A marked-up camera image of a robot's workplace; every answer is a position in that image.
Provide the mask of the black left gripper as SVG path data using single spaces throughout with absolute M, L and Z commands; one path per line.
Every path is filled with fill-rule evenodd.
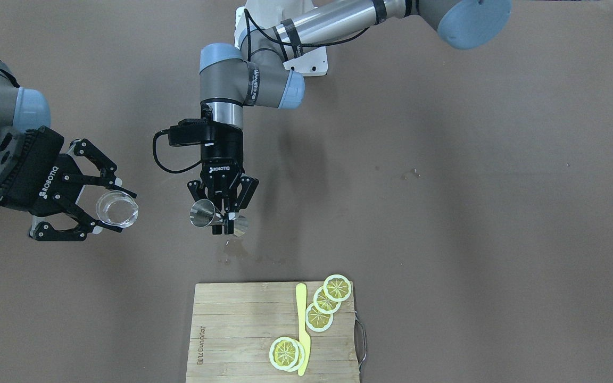
M 189 181 L 194 199 L 189 220 L 197 228 L 211 228 L 213 235 L 224 231 L 223 215 L 208 196 L 231 196 L 231 221 L 246 209 L 258 188 L 259 180 L 241 177 L 243 172 L 243 131 L 230 124 L 209 123 L 201 141 L 201 179 Z

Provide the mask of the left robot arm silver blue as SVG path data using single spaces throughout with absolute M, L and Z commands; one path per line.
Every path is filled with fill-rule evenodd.
M 263 28 L 245 10 L 237 44 L 205 46 L 200 56 L 201 116 L 170 128 L 171 146 L 200 147 L 200 177 L 189 183 L 190 222 L 214 235 L 240 237 L 240 214 L 259 184 L 243 167 L 243 109 L 296 109 L 304 75 L 285 63 L 343 44 L 388 19 L 418 15 L 448 45 L 470 50 L 493 39 L 509 20 L 511 1 L 336 1 Z

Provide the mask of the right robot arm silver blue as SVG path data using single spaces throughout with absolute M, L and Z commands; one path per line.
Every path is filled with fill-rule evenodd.
M 122 187 L 117 165 L 86 138 L 65 138 L 51 128 L 49 104 L 38 90 L 19 85 L 0 60 L 0 209 L 32 215 L 30 237 L 39 242 L 82 242 L 119 223 L 93 218 L 78 206 L 87 185 L 136 198 Z

